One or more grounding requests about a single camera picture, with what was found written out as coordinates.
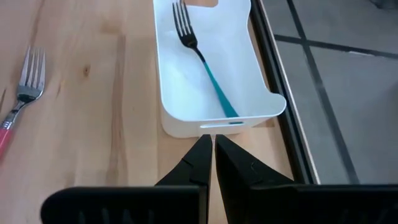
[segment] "gray floor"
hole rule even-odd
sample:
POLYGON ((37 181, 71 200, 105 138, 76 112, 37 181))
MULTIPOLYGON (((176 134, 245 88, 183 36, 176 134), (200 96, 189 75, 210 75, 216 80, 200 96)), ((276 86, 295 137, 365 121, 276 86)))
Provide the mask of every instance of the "gray floor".
MULTIPOLYGON (((299 37, 286 0, 263 0, 274 34, 299 37)), ((293 0, 309 40, 398 54, 398 11, 368 0, 293 0)), ((348 183, 303 47, 278 42, 323 184, 348 183)), ((398 60, 312 47, 359 181, 398 183, 398 60)))

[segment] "fork with pink handle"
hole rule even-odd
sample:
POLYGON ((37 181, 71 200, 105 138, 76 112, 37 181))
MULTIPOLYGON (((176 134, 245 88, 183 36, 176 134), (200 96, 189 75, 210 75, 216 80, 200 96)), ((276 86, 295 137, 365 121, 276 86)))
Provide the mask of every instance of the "fork with pink handle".
POLYGON ((0 157, 6 151, 12 136, 12 127, 23 107, 39 99, 44 90, 45 52, 27 49, 21 79, 17 87, 17 105, 6 116, 0 126, 0 157))

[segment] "fork tines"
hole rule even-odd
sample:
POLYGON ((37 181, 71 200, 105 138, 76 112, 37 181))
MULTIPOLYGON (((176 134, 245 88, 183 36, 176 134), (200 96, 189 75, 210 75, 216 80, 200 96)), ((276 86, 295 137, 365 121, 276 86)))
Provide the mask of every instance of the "fork tines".
POLYGON ((44 82, 45 52, 36 48, 31 50, 29 47, 26 52, 19 85, 43 90, 44 82))
POLYGON ((175 28, 180 37, 193 34, 193 29, 185 1, 180 0, 179 2, 173 2, 173 16, 175 28))

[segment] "wood grain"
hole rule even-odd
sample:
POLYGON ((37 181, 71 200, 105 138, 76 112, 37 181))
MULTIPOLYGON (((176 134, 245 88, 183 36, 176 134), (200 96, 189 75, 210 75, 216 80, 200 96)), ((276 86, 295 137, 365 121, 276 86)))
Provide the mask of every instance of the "wood grain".
MULTIPOLYGON (((2 0, 0 30, 0 119, 14 106, 27 46, 47 53, 45 93, 21 114, 0 162, 1 223, 40 223, 41 203, 66 187, 153 185, 197 140, 159 123, 152 1, 2 0)), ((229 137, 292 177, 276 119, 229 137)), ((215 169, 210 203, 210 223, 226 223, 215 169)))

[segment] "white plastic bin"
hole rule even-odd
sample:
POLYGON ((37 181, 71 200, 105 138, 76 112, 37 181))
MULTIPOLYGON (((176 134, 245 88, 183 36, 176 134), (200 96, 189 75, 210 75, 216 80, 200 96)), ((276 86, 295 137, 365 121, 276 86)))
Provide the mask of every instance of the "white plastic bin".
POLYGON ((238 118, 225 117, 201 60, 181 44, 173 2, 154 0, 161 120, 166 133, 176 138, 236 134, 281 114, 286 100, 266 88, 250 40, 250 0, 187 6, 198 48, 238 118))

